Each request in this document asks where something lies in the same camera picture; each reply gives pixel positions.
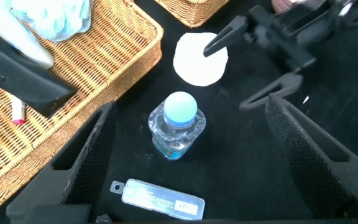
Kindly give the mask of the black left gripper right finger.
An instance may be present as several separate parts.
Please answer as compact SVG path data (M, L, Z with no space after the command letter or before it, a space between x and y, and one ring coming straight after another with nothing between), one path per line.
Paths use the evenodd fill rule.
M316 218L358 218L358 156L290 102L270 94L269 128Z

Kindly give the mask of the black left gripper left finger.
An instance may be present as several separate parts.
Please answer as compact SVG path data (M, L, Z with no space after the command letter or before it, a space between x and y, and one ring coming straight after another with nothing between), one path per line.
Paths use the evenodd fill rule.
M114 102L98 108L7 206L11 223L90 223L117 126Z

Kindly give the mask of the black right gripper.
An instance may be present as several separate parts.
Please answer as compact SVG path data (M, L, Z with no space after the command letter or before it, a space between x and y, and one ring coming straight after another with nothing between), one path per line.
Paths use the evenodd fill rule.
M276 66L285 72L300 72L316 61L316 58L304 47L282 34L282 31L277 27L275 16L269 14L260 5L251 8L248 11L247 17L236 16L206 45L203 55L209 57L221 49L232 45L242 36L249 43L261 47ZM264 105L268 100L269 94L281 98L291 95L298 91L302 83L302 75L286 73L246 100L240 102L239 109L251 110Z

